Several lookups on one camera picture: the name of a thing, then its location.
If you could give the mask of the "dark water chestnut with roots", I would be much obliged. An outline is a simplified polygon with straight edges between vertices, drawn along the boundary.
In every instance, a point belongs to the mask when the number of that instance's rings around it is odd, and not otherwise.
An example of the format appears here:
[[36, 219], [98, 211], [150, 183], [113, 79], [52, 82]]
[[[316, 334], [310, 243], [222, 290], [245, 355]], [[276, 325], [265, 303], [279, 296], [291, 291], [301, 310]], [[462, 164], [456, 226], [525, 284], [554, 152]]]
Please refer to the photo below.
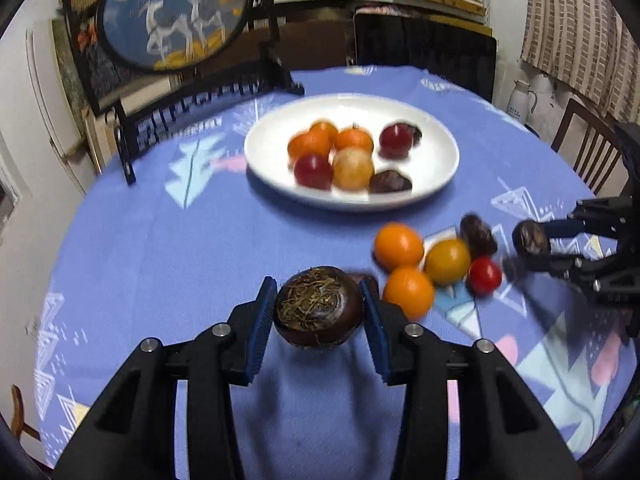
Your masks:
[[334, 266], [299, 272], [280, 288], [273, 323], [293, 346], [326, 349], [352, 336], [363, 319], [356, 281]]

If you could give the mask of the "dark red plum front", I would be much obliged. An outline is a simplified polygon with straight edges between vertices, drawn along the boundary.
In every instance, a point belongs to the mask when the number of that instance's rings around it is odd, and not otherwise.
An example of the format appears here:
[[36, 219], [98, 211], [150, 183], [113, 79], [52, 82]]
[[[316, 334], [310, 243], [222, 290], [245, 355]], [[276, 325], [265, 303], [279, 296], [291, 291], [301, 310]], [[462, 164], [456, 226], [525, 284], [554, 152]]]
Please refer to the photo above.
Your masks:
[[332, 188], [333, 167], [318, 154], [308, 154], [296, 160], [293, 168], [296, 183], [306, 188], [327, 191]]

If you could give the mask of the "blue patterned tablecloth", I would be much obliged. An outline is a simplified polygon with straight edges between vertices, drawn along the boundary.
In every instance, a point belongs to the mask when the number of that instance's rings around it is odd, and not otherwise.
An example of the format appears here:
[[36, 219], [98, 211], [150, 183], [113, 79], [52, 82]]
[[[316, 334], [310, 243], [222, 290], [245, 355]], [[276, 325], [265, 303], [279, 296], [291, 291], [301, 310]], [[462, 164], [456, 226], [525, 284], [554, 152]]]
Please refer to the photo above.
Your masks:
[[80, 206], [44, 298], [35, 369], [40, 439], [60, 458], [90, 405], [145, 337], [176, 344], [253, 300], [265, 278], [360, 281], [384, 273], [375, 235], [403, 223], [422, 240], [452, 234], [465, 214], [484, 220], [503, 278], [473, 299], [440, 290], [424, 318], [440, 338], [491, 340], [525, 377], [576, 455], [623, 402], [638, 358], [620, 317], [586, 306], [567, 284], [526, 274], [511, 233], [550, 220], [588, 191], [561, 157], [485, 100], [415, 68], [366, 67], [300, 75], [308, 96], [355, 92], [425, 110], [454, 135], [459, 169], [442, 192], [395, 212], [350, 214], [297, 203], [247, 172], [243, 143], [285, 102], [272, 94], [215, 115], [140, 159], [128, 183], [104, 171]]

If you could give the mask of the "white oval plate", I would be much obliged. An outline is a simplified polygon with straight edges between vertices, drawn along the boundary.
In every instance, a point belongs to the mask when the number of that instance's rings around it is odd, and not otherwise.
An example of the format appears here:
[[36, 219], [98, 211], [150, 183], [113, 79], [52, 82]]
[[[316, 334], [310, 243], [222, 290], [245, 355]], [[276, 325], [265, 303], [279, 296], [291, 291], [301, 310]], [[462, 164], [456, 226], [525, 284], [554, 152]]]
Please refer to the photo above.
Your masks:
[[440, 191], [460, 151], [435, 117], [364, 94], [305, 98], [259, 119], [247, 133], [248, 169], [291, 200], [324, 209], [374, 211]]

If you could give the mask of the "small red tomato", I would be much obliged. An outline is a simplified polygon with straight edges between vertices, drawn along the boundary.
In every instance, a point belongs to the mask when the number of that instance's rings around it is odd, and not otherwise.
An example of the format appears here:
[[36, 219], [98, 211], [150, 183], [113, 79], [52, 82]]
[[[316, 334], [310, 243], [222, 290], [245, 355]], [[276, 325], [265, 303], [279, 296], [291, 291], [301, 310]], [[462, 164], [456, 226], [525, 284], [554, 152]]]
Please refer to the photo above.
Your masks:
[[502, 271], [489, 257], [475, 259], [466, 278], [466, 286], [475, 296], [488, 296], [502, 283]]

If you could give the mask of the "dark chestnut behind plum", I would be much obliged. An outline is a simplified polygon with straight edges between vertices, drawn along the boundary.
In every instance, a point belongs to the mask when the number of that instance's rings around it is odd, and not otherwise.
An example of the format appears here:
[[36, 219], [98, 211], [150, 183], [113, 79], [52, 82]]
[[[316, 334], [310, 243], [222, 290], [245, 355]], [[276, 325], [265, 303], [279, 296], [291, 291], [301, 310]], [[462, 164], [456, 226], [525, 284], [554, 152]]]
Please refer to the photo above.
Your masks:
[[422, 131], [416, 125], [409, 124], [408, 122], [401, 122], [399, 125], [411, 134], [413, 145], [418, 145], [421, 142]]

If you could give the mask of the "dark red plum back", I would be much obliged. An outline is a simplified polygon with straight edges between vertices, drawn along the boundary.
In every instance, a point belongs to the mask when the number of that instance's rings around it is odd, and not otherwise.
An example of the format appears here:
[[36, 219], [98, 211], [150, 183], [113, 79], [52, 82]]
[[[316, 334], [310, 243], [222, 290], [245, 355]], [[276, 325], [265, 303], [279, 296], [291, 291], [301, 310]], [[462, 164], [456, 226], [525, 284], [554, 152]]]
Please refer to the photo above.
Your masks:
[[386, 126], [378, 138], [380, 155], [386, 159], [404, 159], [413, 147], [413, 125], [396, 122]]

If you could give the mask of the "round deer embroidery screen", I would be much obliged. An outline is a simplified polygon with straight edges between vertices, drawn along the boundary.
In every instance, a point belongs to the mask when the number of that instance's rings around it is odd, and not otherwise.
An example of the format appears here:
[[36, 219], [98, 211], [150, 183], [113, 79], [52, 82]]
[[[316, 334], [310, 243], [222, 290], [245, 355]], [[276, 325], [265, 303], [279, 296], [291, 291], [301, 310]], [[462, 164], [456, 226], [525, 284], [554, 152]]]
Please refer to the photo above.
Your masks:
[[114, 60], [140, 73], [177, 73], [213, 58], [246, 25], [254, 0], [99, 0], [96, 30]]

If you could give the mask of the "orange tangerine upper table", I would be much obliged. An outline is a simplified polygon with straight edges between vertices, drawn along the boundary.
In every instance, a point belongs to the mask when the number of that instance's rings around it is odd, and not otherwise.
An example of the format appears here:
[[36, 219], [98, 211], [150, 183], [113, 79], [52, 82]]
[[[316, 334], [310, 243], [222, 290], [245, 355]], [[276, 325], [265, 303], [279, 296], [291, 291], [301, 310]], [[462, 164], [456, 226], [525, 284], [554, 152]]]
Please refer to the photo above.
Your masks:
[[386, 223], [376, 234], [373, 255], [386, 271], [393, 271], [398, 266], [418, 266], [424, 256], [423, 240], [410, 226]]

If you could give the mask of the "wooden chair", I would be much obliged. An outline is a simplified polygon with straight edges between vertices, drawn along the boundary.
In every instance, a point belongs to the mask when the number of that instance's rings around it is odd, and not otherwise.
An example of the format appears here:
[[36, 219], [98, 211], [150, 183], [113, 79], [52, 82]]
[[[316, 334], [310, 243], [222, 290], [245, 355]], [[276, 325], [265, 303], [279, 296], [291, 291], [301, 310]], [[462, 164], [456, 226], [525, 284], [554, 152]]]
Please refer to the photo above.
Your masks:
[[569, 99], [551, 143], [553, 151], [559, 153], [574, 118], [582, 120], [586, 130], [573, 162], [573, 170], [590, 191], [598, 195], [622, 159], [620, 141], [616, 139], [613, 128], [597, 114], [581, 102]]

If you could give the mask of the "orange tangerine left plate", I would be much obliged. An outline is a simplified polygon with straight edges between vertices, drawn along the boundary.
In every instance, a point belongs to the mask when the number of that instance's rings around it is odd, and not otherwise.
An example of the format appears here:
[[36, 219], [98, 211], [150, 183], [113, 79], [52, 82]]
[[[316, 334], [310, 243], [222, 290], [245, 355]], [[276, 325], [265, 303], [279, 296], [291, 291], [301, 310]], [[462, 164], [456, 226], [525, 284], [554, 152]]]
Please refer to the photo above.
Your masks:
[[291, 160], [300, 159], [306, 155], [320, 155], [328, 159], [333, 144], [330, 138], [320, 131], [306, 131], [293, 136], [288, 142], [288, 157]]

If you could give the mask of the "dark chestnut front plate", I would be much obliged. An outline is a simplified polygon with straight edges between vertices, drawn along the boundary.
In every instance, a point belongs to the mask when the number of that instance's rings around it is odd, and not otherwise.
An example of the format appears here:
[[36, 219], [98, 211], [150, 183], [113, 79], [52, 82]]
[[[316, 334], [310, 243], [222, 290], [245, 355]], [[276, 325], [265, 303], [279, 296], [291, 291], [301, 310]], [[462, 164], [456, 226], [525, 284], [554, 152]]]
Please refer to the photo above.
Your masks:
[[411, 189], [411, 180], [393, 169], [377, 172], [371, 177], [368, 185], [370, 194], [398, 193]]

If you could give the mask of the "orange tangerine lower table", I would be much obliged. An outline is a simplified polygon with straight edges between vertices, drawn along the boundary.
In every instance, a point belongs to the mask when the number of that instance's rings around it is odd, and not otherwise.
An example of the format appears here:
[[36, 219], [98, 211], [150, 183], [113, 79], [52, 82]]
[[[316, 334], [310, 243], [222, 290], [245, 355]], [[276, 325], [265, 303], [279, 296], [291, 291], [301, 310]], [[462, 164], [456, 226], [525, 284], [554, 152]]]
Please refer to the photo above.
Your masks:
[[398, 266], [387, 278], [383, 299], [400, 307], [408, 320], [419, 321], [433, 307], [435, 287], [420, 269]]

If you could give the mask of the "yellow-orange fruit on table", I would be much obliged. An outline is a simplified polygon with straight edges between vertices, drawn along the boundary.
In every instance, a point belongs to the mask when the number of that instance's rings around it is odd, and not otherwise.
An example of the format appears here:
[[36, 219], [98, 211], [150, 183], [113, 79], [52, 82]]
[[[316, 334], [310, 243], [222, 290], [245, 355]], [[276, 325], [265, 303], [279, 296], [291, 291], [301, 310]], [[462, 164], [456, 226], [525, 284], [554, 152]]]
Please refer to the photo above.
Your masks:
[[426, 254], [424, 272], [437, 286], [461, 282], [468, 274], [471, 255], [461, 238], [448, 238], [435, 243]]

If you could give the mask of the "dark chestnut on table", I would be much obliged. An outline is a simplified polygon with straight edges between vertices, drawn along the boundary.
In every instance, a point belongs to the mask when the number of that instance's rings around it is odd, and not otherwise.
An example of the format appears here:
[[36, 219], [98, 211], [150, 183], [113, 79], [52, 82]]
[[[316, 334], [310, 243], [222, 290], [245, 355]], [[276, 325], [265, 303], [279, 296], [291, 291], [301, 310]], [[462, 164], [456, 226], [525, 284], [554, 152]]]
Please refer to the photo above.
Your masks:
[[498, 250], [490, 227], [477, 214], [466, 214], [461, 219], [459, 234], [468, 246], [472, 260], [491, 257]]

